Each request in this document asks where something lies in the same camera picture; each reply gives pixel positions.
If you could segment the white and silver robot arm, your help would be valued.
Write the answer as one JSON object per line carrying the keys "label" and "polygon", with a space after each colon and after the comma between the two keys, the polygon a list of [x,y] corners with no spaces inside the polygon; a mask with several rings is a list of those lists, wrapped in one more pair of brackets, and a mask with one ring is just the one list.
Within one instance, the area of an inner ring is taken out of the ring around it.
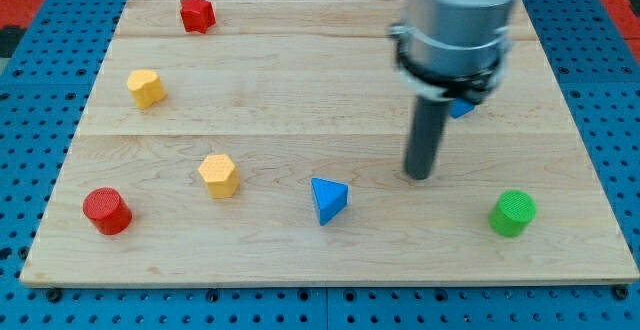
{"label": "white and silver robot arm", "polygon": [[406,0],[391,36],[407,87],[427,102],[483,102],[504,77],[515,1]]}

